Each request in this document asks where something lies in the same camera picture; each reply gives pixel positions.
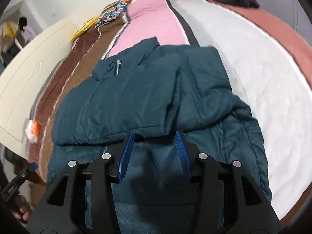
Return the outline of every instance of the black hair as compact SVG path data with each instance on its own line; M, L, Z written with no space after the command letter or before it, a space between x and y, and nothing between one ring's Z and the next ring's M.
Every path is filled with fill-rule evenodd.
M27 26L27 18L25 17L20 17L20 19L18 20L18 28L20 30L23 30L23 28Z

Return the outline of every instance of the blue tip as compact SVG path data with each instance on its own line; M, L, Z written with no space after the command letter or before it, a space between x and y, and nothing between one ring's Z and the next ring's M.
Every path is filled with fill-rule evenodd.
M134 135L133 133L130 133L126 146L124 147L124 152L122 153L122 156L118 164L118 176L117 177L118 177L119 183L126 176L130 156L131 156L132 149L133 149L133 143L134 143Z
M35 170L36 170L38 168L38 165L35 162L32 162L32 164L34 165Z
M176 132L174 142L181 161L183 172L188 179L191 179L191 161L188 157L188 153L186 152L186 148L179 131Z

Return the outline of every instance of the colorful patterned pillow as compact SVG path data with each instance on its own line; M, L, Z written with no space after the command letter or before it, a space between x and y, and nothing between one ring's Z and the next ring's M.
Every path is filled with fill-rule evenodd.
M107 25L121 18L132 0L119 0L106 6L96 21L95 27Z

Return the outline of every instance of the orange and white package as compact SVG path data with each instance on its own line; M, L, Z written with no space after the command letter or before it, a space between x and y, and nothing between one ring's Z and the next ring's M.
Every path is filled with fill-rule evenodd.
M40 133L41 125L37 121L29 120L25 129L28 140L32 144L36 144Z

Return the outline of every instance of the bed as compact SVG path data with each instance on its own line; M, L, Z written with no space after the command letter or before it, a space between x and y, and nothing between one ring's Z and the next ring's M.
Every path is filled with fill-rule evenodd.
M160 22L172 19L166 25L170 31L160 29L149 17L153 12L149 8L156 4L164 12ZM142 21L149 25L142 27ZM98 60L154 36L161 45L211 45L220 54L233 93L250 105L259 121L272 206L286 225L309 194L302 197L312 180L312 50L293 29L264 10L212 0L137 0L127 16L92 27L71 46L68 40L76 27L63 19L26 46L1 75L0 141L37 162L40 176L47 181L55 113L66 94L91 75ZM235 45L229 44L229 38L236 40ZM36 145L26 142L27 118L42 125Z

